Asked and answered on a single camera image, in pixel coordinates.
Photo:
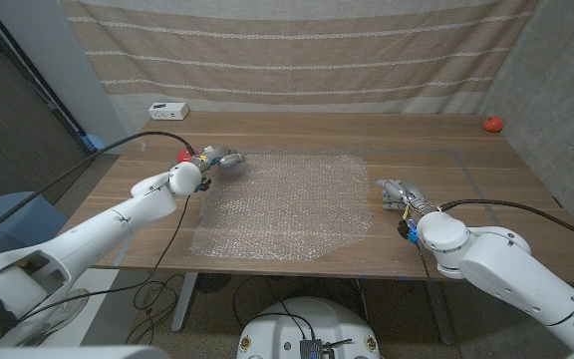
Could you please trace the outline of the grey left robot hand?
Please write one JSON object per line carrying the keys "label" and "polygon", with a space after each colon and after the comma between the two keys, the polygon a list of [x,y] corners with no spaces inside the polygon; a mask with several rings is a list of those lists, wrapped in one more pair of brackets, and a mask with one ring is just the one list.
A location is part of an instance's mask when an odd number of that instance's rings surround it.
{"label": "grey left robot hand", "polygon": [[231,167],[242,162],[244,156],[230,147],[206,147],[198,155],[194,156],[192,162],[202,173],[210,171],[212,168],[222,166]]}

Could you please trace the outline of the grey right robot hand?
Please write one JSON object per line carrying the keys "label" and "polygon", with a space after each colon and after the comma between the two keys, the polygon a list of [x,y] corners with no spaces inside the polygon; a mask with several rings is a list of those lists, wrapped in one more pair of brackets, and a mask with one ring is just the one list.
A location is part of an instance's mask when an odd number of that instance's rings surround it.
{"label": "grey right robot hand", "polygon": [[420,187],[410,181],[401,179],[377,179],[376,185],[382,189],[383,208],[387,210],[406,209],[420,215],[438,211],[438,206],[431,203]]}

